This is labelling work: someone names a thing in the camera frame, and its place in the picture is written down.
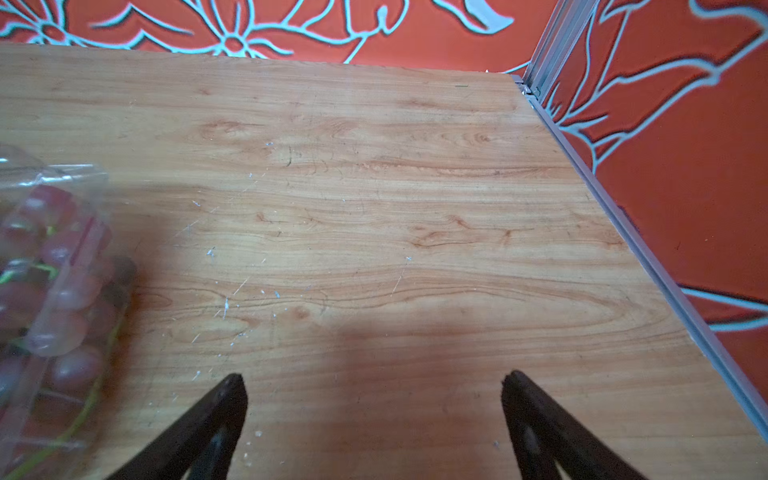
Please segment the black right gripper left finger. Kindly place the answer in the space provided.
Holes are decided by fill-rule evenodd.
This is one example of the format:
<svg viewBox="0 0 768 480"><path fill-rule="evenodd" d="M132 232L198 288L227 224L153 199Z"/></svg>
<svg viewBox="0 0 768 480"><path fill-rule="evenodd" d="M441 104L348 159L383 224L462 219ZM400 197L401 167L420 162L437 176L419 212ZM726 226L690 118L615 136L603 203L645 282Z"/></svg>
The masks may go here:
<svg viewBox="0 0 768 480"><path fill-rule="evenodd" d="M248 409L243 377L226 376L112 479L225 479Z"/></svg>

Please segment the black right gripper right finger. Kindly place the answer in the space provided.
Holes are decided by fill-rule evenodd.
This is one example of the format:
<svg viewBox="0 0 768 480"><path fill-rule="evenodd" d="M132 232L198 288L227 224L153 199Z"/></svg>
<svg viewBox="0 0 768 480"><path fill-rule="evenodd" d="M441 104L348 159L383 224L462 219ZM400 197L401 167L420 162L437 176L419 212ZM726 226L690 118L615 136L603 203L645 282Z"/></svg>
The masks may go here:
<svg viewBox="0 0 768 480"><path fill-rule="evenodd" d="M523 479L644 477L522 371L504 378L501 404Z"/></svg>

